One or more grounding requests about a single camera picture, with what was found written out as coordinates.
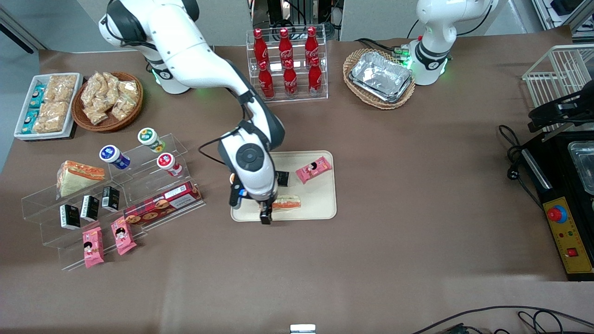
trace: foil container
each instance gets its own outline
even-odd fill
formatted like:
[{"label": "foil container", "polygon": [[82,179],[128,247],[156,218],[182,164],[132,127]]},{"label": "foil container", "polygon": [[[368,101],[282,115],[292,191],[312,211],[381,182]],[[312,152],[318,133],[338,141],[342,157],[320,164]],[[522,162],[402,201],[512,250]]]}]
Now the foil container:
[{"label": "foil container", "polygon": [[412,82],[412,72],[372,51],[361,55],[349,79],[381,100],[396,103]]}]

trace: white wire basket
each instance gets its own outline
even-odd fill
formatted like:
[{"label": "white wire basket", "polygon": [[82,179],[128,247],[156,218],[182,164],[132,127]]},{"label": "white wire basket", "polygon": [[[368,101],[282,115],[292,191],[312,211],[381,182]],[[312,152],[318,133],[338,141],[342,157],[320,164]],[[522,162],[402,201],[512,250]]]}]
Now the white wire basket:
[{"label": "white wire basket", "polygon": [[[532,107],[581,90],[594,75],[594,44],[557,45],[545,53],[524,75]],[[560,124],[543,129],[551,132]],[[594,123],[570,127],[566,131],[594,130]]]}]

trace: pink snack package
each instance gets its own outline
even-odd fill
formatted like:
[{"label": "pink snack package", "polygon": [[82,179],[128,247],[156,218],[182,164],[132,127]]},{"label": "pink snack package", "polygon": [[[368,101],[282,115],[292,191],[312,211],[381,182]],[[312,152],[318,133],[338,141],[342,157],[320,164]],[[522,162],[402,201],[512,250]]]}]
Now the pink snack package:
[{"label": "pink snack package", "polygon": [[127,251],[136,247],[136,243],[132,240],[132,234],[130,234],[130,225],[126,223],[123,216],[112,223],[112,232],[118,254],[124,255]]},{"label": "pink snack package", "polygon": [[83,232],[84,265],[87,268],[105,262],[103,261],[102,238],[101,227]]},{"label": "pink snack package", "polygon": [[322,174],[325,171],[329,171],[332,169],[330,163],[326,158],[321,157],[318,160],[310,163],[309,165],[299,168],[295,171],[297,177],[305,184],[307,181],[315,178],[319,174]]}]

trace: white device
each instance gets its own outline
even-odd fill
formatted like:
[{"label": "white device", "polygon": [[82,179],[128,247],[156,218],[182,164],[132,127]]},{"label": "white device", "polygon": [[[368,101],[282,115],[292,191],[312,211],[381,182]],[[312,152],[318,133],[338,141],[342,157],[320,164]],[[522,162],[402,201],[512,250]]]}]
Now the white device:
[{"label": "white device", "polygon": [[437,81],[458,32],[455,22],[468,21],[486,15],[498,0],[419,0],[416,15],[425,25],[422,39],[412,41],[410,70],[415,84],[426,86]]},{"label": "white device", "polygon": [[221,136],[219,153],[247,192],[242,197],[258,201],[262,223],[270,224],[277,182],[268,152],[282,143],[285,128],[241,72],[210,49],[198,16],[196,0],[110,0],[99,29],[109,43],[140,51],[166,92],[225,87],[244,114],[251,112],[249,121]]}]

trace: clear acrylic stand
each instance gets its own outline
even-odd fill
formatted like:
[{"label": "clear acrylic stand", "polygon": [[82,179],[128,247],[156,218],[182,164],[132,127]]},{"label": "clear acrylic stand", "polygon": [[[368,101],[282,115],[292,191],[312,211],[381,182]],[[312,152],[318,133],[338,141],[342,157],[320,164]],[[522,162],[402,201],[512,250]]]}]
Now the clear acrylic stand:
[{"label": "clear acrylic stand", "polygon": [[[309,68],[305,67],[305,42],[307,41],[307,28],[309,26],[287,27],[289,29],[289,39],[293,44],[293,65],[297,73],[297,97],[289,99],[285,94],[285,84],[283,80],[283,69],[280,64],[279,41],[280,28],[262,29],[262,38],[268,46],[268,58],[270,66],[268,70],[272,75],[274,86],[274,99],[266,102],[282,102],[296,100],[317,100],[328,98],[328,59],[326,52],[326,30],[323,24],[314,25],[317,29],[316,39],[318,40],[318,57],[320,59],[320,69],[322,70],[322,91],[319,96],[309,95]],[[264,96],[260,88],[258,75],[260,69],[254,56],[254,31],[247,31],[246,49],[248,54],[249,81],[254,86],[260,96]]]},{"label": "clear acrylic stand", "polygon": [[[176,161],[183,167],[183,171],[178,177],[173,177],[166,171],[161,170],[156,164],[159,154],[152,152],[146,146],[140,145],[124,152],[131,160],[128,169],[120,170],[116,169],[113,165],[108,165],[109,179],[105,179],[91,187],[87,187],[58,200],[56,200],[56,185],[22,199],[23,219],[39,224],[42,244],[58,249],[62,270],[72,270],[84,264],[81,243],[84,231],[100,226],[103,233],[103,251],[105,254],[108,254],[116,250],[110,225],[123,215],[124,208],[188,181],[197,185],[196,181],[191,178],[185,159],[182,157],[182,154],[186,153],[187,149],[172,134],[163,136],[161,139],[165,142],[164,152],[173,154]],[[85,195],[101,198],[103,187],[106,186],[111,186],[119,190],[120,211],[110,212],[100,208],[97,221],[88,222],[81,219],[80,229],[69,230],[60,226],[60,206],[69,204],[80,210]],[[155,220],[151,224],[131,225],[132,236],[137,240],[145,236],[147,231],[203,205],[205,203],[202,200],[195,201],[180,210],[176,210],[161,219]]]}]

